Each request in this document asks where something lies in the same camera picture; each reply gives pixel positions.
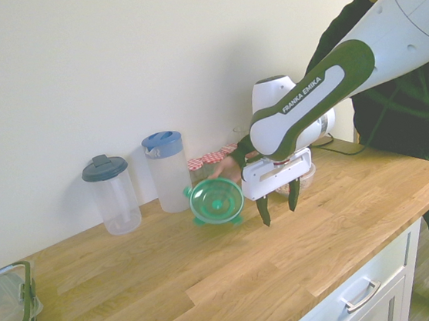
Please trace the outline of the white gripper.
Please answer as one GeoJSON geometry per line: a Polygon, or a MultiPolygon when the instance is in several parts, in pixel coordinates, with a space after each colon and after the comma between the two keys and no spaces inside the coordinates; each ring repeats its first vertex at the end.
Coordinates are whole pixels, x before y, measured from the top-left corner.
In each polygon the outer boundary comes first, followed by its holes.
{"type": "Polygon", "coordinates": [[[243,168],[242,193],[247,199],[256,201],[258,213],[265,226],[270,226],[271,223],[268,211],[269,198],[266,195],[288,183],[289,209],[295,211],[300,193],[300,177],[309,172],[311,159],[310,149],[303,148],[283,163],[261,158],[243,168]]]}

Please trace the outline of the person's bare hand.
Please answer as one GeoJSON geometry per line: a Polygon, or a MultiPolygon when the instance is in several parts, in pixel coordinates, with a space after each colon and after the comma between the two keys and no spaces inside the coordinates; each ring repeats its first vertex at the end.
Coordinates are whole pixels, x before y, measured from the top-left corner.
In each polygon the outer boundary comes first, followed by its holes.
{"type": "Polygon", "coordinates": [[[208,179],[225,178],[235,183],[241,181],[241,165],[245,162],[243,153],[233,153],[224,158],[216,165],[213,173],[208,176],[208,179]]]}

